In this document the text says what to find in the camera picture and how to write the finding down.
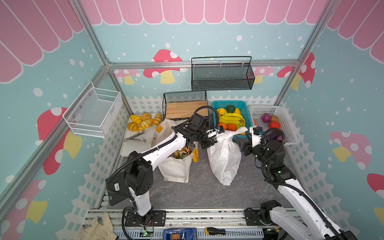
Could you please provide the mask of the gold black snack bag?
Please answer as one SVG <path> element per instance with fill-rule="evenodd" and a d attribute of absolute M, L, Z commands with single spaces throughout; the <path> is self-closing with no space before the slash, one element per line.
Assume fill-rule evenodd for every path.
<path fill-rule="evenodd" d="M 179 149 L 174 152 L 173 157 L 175 159 L 184 159 L 185 157 L 188 157 L 191 154 L 189 147 L 183 147 L 182 149 Z"/>

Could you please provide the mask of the white plastic grocery bag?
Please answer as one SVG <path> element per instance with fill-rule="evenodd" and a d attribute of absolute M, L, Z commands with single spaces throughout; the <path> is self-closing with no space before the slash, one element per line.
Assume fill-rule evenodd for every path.
<path fill-rule="evenodd" d="M 218 134 L 217 143 L 207 149 L 211 170 L 214 176 L 224 186 L 229 186 L 237 175 L 242 153 L 238 144 L 233 142 L 233 137 L 245 133 L 246 127 L 239 130 L 224 131 Z"/>

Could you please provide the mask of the white canvas tote bag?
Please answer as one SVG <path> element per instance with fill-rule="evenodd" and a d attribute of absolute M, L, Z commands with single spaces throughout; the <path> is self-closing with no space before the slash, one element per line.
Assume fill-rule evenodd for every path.
<path fill-rule="evenodd" d="M 152 147 L 159 144 L 173 132 L 172 127 L 182 123 L 183 121 L 173 121 L 165 119 L 162 121 L 155 130 Z M 198 142 L 194 142 L 194 147 L 189 144 L 189 150 L 185 150 L 186 156 L 182 157 L 180 154 L 179 157 L 176 157 L 176 153 L 172 153 L 168 158 L 166 158 L 158 166 L 160 172 L 162 173 L 165 181 L 178 182 L 178 183 L 188 183 L 190 176 L 190 167 L 192 161 L 198 161 Z"/>

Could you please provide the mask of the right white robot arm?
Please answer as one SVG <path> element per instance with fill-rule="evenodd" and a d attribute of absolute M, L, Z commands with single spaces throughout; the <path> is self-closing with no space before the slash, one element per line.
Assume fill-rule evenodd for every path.
<path fill-rule="evenodd" d="M 265 182 L 278 190 L 302 218 L 296 219 L 278 201 L 271 200 L 261 204 L 258 220 L 281 227 L 295 240 L 355 240 L 352 231 L 344 231 L 321 210 L 285 165 L 285 141 L 282 130 L 263 131 L 260 126 L 251 127 L 245 138 L 236 138 L 241 153 L 260 162 Z"/>

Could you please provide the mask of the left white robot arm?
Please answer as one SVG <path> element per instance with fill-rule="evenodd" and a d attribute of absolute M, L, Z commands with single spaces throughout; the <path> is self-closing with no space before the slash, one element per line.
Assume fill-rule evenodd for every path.
<path fill-rule="evenodd" d="M 171 134 L 159 144 L 141 153 L 130 153 L 127 162 L 106 180 L 110 206 L 129 199 L 137 216 L 146 217 L 152 212 L 149 191 L 154 183 L 153 171 L 175 151 L 195 142 L 206 149 L 224 133 L 218 124 L 211 129 L 207 127 L 208 118 L 198 113 L 203 109 L 197 108 L 189 119 L 172 126 Z"/>

